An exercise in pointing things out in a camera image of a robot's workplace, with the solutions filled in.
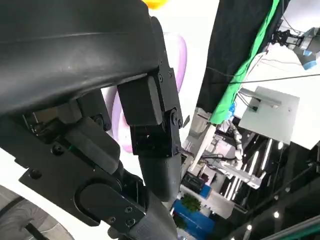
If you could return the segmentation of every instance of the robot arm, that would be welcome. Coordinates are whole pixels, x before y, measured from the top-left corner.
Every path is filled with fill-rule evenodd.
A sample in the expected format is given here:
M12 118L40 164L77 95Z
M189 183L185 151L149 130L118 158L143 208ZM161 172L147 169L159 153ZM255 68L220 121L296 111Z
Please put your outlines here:
M271 40L292 50L305 70L317 65L317 54L320 51L320 28L313 27L303 35L293 35L290 30L276 31Z
M161 201L179 190L183 119L159 21L140 0L4 2L0 147L27 169L20 182L89 226L176 240ZM114 85L146 186L105 132L100 88Z

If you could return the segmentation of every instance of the green fabric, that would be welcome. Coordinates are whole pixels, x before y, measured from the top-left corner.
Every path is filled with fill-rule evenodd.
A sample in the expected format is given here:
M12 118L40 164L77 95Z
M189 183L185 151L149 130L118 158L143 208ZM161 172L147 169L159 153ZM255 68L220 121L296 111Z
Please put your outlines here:
M242 81L244 80L244 78L247 74L247 71L249 69L250 63L257 55L259 47L264 40L268 25L275 14L275 11L277 9L279 1L280 0L273 0L272 7L271 7L268 15L266 16L258 34L254 40L252 49L250 51L249 58L241 65L241 67L238 69L238 71L234 75L233 79L231 80L231 83L236 82L236 84L230 84L228 86L222 99L219 102L219 105L215 108L215 110L209 120L212 124L221 124L226 119L229 108L230 108L231 104L234 102L236 95L237 95L237 92L239 91L239 88L241 86L240 83L242 83Z

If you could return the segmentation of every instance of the screw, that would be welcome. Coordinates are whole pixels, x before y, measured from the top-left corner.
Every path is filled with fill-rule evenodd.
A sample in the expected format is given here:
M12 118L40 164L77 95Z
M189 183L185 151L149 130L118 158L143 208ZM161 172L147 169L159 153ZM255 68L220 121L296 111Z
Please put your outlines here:
M36 169L29 169L29 177L34 180L38 180L39 178L42 177L42 173Z
M108 218L107 223L108 224L113 224L116 221L116 218L114 216L111 216Z
M160 81L160 83L162 83L162 81L164 80L164 79L163 79L163 77L162 77L162 75L161 75L161 74L159 74L159 75L158 75L158 77L159 77L159 81Z
M64 150L60 145L55 144L51 148L51 153L55 156L61 156L62 154L64 154Z
M128 228L132 227L135 223L136 223L136 220L134 218L131 218L125 221L125 225L127 225Z
M132 208L132 207L127 206L127 207L125 208L124 212L125 212L126 214L129 214L129 213L131 213L131 212L132 212L132 210L133 210L133 208Z

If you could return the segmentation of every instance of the bolt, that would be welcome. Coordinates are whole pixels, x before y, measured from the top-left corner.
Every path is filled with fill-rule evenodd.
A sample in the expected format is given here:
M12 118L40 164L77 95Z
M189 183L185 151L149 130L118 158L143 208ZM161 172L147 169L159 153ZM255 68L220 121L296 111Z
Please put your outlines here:
M55 156L61 156L62 154L64 154L64 150L60 145L55 144L51 148L51 153Z
M171 115L171 121L172 121L173 125L177 124L177 120L178 120L177 114L175 112L173 112Z
M125 221L125 225L127 225L128 228L132 227L135 223L136 223L136 220L134 218L131 218Z
M110 225L110 224L113 224L115 221L116 221L116 218L114 216L111 216L108 218L107 223Z
M161 75L161 74L159 74L159 75L158 75L158 77L159 77L159 81L160 81L160 83L162 83L162 82L163 82L163 80L164 80L164 79L163 79L163 77L162 77L162 75Z
M125 208L124 212L125 212L126 214L129 214L129 213L131 213L131 212L132 212L132 210L133 210L133 208L132 208L132 207L127 206L127 207Z

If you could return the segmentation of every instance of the black cable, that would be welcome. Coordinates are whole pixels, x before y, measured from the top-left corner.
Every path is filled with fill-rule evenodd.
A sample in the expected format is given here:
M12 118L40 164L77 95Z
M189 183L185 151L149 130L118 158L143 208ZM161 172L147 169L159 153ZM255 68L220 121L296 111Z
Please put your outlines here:
M226 76L226 77L238 77L238 76L243 75L243 74L246 72L246 71L243 71L243 72L240 73L240 74L232 75L232 74L226 74L226 73L224 73L224 72L221 72L221 71L219 71L219 70L217 70L217 69L215 69L215 68L213 68L213 67L209 67L209 66L207 66L206 69L210 69L210 70L215 71L215 72L217 72L218 74L221 74L221 75Z
M242 96L240 94L237 94L238 98L250 109L252 110L256 110L253 106L251 106L244 98L242 98Z
M260 101L260 99L259 99L259 98L254 97L254 96L250 96L250 95L247 95L247 94L244 94L243 92L239 92L239 94L244 95L244 96L246 96L246 97L248 97L248 98L257 99L258 101Z
M212 160L224 160L224 161L233 161L233 160L236 160L237 158L236 157L233 157L233 158L228 158L228 157L212 157L212 156L202 156L201 157L202 159L212 159Z
M211 84L226 84L226 85L233 85L233 84L250 84L250 83L263 83L263 82L272 82L272 81L281 81L281 80L288 80L288 79L299 79L299 78L306 78L306 77L316 77L320 76L320 73L317 74L310 74L310 75L303 75L303 76L289 76L289 77L282 77L282 78L272 78L272 79L265 79L265 80L256 80L256 81L234 81L234 82L211 82Z
M250 70L248 73L247 73L248 70L245 70L245 71L243 71L242 73L239 73L239 74L236 74L236 75L232 75L232 74L226 74L226 73L224 73L224 72L221 72L221 71L219 71L219 70L217 70L217 69L215 69L215 68L213 68L213 67L209 67L209 66L207 66L206 69L210 69L210 70L215 71L215 72L217 72L218 74L224 75L224 76L226 76L226 77L238 77L238 76L242 76L244 73L246 73L246 74L249 75L249 74L252 72L252 70L255 68L255 66L260 62L260 60L262 59L263 56L264 56L264 55L261 55L261 56L260 56L260 58L256 61L256 63L253 65L253 67L251 68L251 70Z

